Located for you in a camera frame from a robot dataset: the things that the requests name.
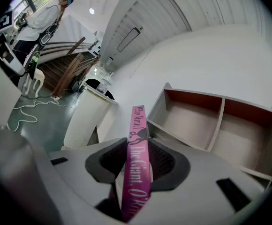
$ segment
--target person wearing white shirt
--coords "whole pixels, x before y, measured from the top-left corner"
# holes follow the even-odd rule
[[[59,23],[62,15],[74,0],[59,0],[58,5],[46,7],[39,14],[28,19],[28,25],[18,35],[13,53],[24,64],[27,55],[37,44],[39,36],[48,29],[56,20]]]

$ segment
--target wooden cubby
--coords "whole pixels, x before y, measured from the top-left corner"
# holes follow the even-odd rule
[[[167,83],[147,117],[150,136],[216,154],[263,186],[272,180],[272,111]]]

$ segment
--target white chair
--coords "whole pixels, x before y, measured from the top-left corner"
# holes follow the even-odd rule
[[[38,81],[40,81],[40,85],[37,88],[37,91],[35,93],[35,97],[37,98],[38,97],[38,92],[41,89],[41,87],[43,86],[45,76],[44,76],[44,74],[43,74],[43,72],[41,70],[36,68],[34,78],[36,79],[36,81],[34,83],[33,90],[35,90],[36,83]],[[27,81],[24,84],[24,88],[26,88],[28,86],[27,91],[25,92],[25,95],[27,95],[29,93],[31,83],[32,83],[32,79],[31,79],[30,75],[28,74]]]

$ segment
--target staircase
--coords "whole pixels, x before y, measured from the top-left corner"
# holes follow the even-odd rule
[[[50,60],[39,65],[38,69],[45,75],[44,86],[58,96],[57,90],[59,90],[58,94],[61,93],[77,76],[81,81],[97,61],[98,57],[83,52]]]

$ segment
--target green floor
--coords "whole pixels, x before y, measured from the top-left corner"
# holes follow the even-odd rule
[[[43,87],[38,95],[48,96],[49,94],[50,91]],[[63,98],[59,100],[59,104],[66,105],[65,107],[60,107],[54,104],[39,104],[35,108],[23,108],[24,113],[37,117],[38,122],[20,122],[19,128],[16,132],[27,138],[31,143],[43,146],[47,152],[60,150],[63,146],[67,127],[79,102],[79,93],[72,94],[64,92],[62,95]],[[35,92],[32,88],[30,89],[28,96],[30,98],[35,97]],[[52,99],[47,97],[31,100],[25,97],[20,97],[15,107],[32,105],[36,100],[47,102]],[[11,130],[16,129],[17,123],[20,119],[34,120],[31,117],[23,115],[19,109],[13,110],[8,122]]]

